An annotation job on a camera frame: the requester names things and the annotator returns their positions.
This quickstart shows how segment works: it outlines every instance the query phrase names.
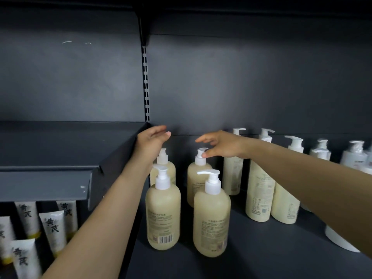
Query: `rounded pump bottle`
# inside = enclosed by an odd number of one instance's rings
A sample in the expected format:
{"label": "rounded pump bottle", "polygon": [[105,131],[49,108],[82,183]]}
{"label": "rounded pump bottle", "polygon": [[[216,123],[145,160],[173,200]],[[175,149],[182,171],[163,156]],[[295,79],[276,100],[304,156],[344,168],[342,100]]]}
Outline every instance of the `rounded pump bottle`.
{"label": "rounded pump bottle", "polygon": [[231,201],[221,189],[219,170],[203,170],[209,174],[205,189],[198,191],[194,200],[193,240],[196,249],[204,256],[216,257],[227,246]]}
{"label": "rounded pump bottle", "polygon": [[[156,164],[164,165],[168,168],[168,176],[170,177],[170,182],[176,184],[176,167],[173,163],[168,161],[168,155],[166,154],[167,148],[161,148],[158,157],[156,158]],[[154,167],[150,172],[150,186],[155,184],[156,177],[158,176],[158,170]]]}
{"label": "rounded pump bottle", "polygon": [[198,190],[204,190],[205,181],[208,179],[207,174],[198,174],[198,171],[204,169],[212,169],[207,163],[207,159],[202,157],[202,154],[208,148],[198,149],[198,155],[195,157],[195,162],[190,164],[187,169],[187,202],[194,207],[194,197]]}
{"label": "rounded pump bottle", "polygon": [[168,168],[153,165],[159,172],[146,193],[147,240],[157,250],[167,250],[180,237],[181,193],[171,183]]}
{"label": "rounded pump bottle", "polygon": [[[292,139],[291,145],[288,149],[303,153],[302,147],[303,139],[295,136],[285,136]],[[273,206],[271,208],[271,215],[276,220],[285,223],[293,224],[297,220],[298,209],[300,208],[300,201],[296,199],[290,192],[284,189],[277,182],[275,183]]]}
{"label": "rounded pump bottle", "polygon": [[[259,139],[271,143],[270,129],[262,128]],[[275,180],[272,179],[258,164],[251,160],[247,202],[245,213],[258,222],[268,221],[270,218],[271,204],[274,195]]]}
{"label": "rounded pump bottle", "polygon": [[318,153],[315,152],[315,150],[317,149],[326,149],[327,150],[327,158],[326,160],[330,160],[331,158],[331,152],[327,149],[327,143],[328,143],[328,140],[327,139],[323,139],[323,138],[319,138],[318,139],[318,145],[311,149],[310,150],[310,153],[309,155],[313,156],[313,157],[317,157],[318,156]]}
{"label": "rounded pump bottle", "polygon": [[343,151],[340,164],[360,170],[364,165],[367,154],[363,152],[364,141],[352,140],[348,150]]}
{"label": "rounded pump bottle", "polygon": [[[234,128],[233,134],[240,136],[239,131],[245,128]],[[241,172],[244,159],[238,157],[224,158],[222,188],[226,194],[237,195],[240,192]]]}
{"label": "rounded pump bottle", "polygon": [[[326,149],[326,148],[324,148],[324,149],[319,148],[319,149],[314,149],[313,152],[314,152],[315,157],[317,157],[317,158],[321,158],[321,159],[325,159],[325,160],[329,161],[329,156],[330,156],[329,153],[330,153],[330,152],[329,152],[328,149]],[[302,207],[304,210],[306,210],[306,211],[308,211],[308,212],[312,212],[312,211],[310,211],[310,209],[309,209],[307,206],[305,206],[303,203],[300,204],[300,207]]]}

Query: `white pump head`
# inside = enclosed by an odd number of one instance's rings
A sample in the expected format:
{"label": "white pump head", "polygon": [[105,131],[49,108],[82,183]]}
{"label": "white pump head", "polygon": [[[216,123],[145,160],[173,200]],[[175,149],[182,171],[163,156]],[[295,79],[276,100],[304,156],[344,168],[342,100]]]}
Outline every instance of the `white pump head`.
{"label": "white pump head", "polygon": [[240,130],[245,130],[245,128],[233,128],[232,133],[240,136],[240,133],[239,133]]}
{"label": "white pump head", "polygon": [[205,192],[210,195],[218,195],[221,192],[221,181],[218,179],[220,171],[217,169],[206,169],[198,171],[198,174],[209,174],[205,182]]}
{"label": "white pump head", "polygon": [[156,159],[157,164],[167,164],[168,163],[168,155],[165,153],[167,148],[161,148],[159,156]]}
{"label": "white pump head", "polygon": [[318,149],[315,149],[314,152],[317,153],[318,158],[328,160],[328,150],[327,149],[318,148]]}
{"label": "white pump head", "polygon": [[327,143],[328,143],[327,139],[319,138],[317,149],[327,149]]}
{"label": "white pump head", "polygon": [[292,144],[288,146],[288,149],[296,152],[304,152],[304,147],[301,146],[304,139],[295,136],[284,136],[286,138],[292,139]]}
{"label": "white pump head", "polygon": [[352,141],[349,141],[349,143],[350,143],[350,148],[349,148],[350,152],[353,152],[356,154],[361,154],[363,152],[364,141],[352,140]]}
{"label": "white pump head", "polygon": [[195,157],[195,164],[196,165],[205,165],[207,163],[207,159],[202,157],[202,154],[208,150],[208,148],[200,148],[198,149],[198,155]]}
{"label": "white pump head", "polygon": [[167,174],[168,168],[164,165],[153,164],[153,168],[159,171],[155,178],[155,188],[158,190],[166,190],[170,187],[170,177]]}
{"label": "white pump head", "polygon": [[269,142],[271,143],[271,140],[272,140],[272,136],[269,136],[269,132],[275,132],[271,129],[266,129],[266,128],[261,128],[261,134],[258,136],[258,138],[262,141],[266,141],[266,142]]}

